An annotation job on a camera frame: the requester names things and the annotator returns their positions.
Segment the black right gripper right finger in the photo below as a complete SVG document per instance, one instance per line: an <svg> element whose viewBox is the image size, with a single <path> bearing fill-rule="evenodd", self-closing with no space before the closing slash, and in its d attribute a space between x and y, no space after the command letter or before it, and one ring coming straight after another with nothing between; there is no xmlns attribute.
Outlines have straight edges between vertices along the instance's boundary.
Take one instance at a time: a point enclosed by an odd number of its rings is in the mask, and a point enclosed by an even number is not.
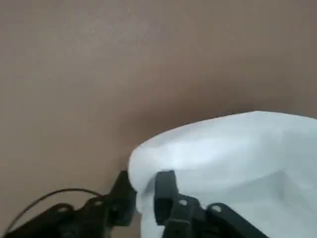
<svg viewBox="0 0 317 238"><path fill-rule="evenodd" d="M154 214L163 238L264 238L266 235L223 203L203 208L198 199L183 195L174 171L155 177Z"/></svg>

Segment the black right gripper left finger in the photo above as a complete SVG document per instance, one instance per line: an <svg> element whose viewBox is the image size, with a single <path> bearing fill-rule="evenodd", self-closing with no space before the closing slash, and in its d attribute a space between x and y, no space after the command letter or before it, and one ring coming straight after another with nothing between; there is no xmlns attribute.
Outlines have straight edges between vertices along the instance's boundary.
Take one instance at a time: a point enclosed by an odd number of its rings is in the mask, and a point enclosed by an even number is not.
<svg viewBox="0 0 317 238"><path fill-rule="evenodd" d="M79 209L68 203L56 204L18 228L14 225L39 202L58 193L85 192L93 198ZM23 209L4 231L4 238L108 238L113 227L131 224L136 209L136 191L121 171L108 194L83 189L65 188L50 192Z"/></svg>

